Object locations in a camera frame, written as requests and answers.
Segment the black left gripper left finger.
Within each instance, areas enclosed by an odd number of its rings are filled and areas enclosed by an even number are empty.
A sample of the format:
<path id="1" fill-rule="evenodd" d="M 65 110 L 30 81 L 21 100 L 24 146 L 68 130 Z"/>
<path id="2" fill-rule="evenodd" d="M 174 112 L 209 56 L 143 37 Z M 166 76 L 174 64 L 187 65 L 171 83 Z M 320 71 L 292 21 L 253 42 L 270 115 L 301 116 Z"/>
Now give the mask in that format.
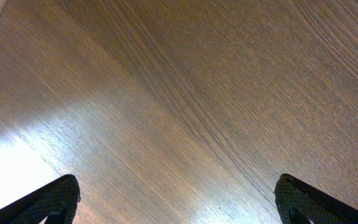
<path id="1" fill-rule="evenodd" d="M 76 177 L 66 174 L 0 209 L 0 223 L 72 224 L 80 200 Z"/>

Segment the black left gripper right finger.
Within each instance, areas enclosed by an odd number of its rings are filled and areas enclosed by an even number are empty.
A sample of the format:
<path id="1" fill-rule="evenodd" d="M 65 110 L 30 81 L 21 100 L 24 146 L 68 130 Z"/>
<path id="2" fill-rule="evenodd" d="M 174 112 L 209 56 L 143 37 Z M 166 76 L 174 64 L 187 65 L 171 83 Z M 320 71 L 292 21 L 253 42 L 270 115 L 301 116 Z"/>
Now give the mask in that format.
<path id="1" fill-rule="evenodd" d="M 290 174 L 276 183 L 275 203 L 284 224 L 358 224 L 358 210 Z"/>

